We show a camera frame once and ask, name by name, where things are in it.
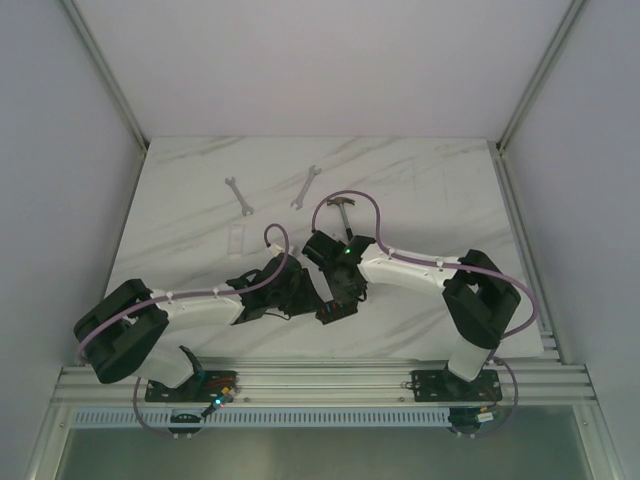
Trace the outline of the black fuse box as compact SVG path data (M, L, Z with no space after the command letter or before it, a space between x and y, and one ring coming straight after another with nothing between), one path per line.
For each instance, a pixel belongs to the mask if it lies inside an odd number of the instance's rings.
M325 302L315 313L315 318L322 325L328 325L358 312L358 301L338 302L331 300Z

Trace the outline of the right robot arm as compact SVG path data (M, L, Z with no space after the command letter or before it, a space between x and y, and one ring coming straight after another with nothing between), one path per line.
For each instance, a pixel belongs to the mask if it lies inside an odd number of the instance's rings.
M349 242L317 230L302 254L324 275L338 307L366 298L370 284L417 292L439 292L458 340L446 366L412 376L415 399L425 402L483 402L502 398L497 373L482 371L497 350L521 296L489 257L469 250L461 258L411 257L384 247L371 237Z

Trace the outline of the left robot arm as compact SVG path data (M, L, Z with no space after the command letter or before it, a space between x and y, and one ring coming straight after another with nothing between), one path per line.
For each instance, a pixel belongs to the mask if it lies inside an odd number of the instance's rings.
M196 356L221 326L258 320L273 311L284 318L318 311L322 299L309 271L284 254L210 291L164 292L140 279L125 281L74 326L82 358L98 380L129 376L192 402L209 381Z

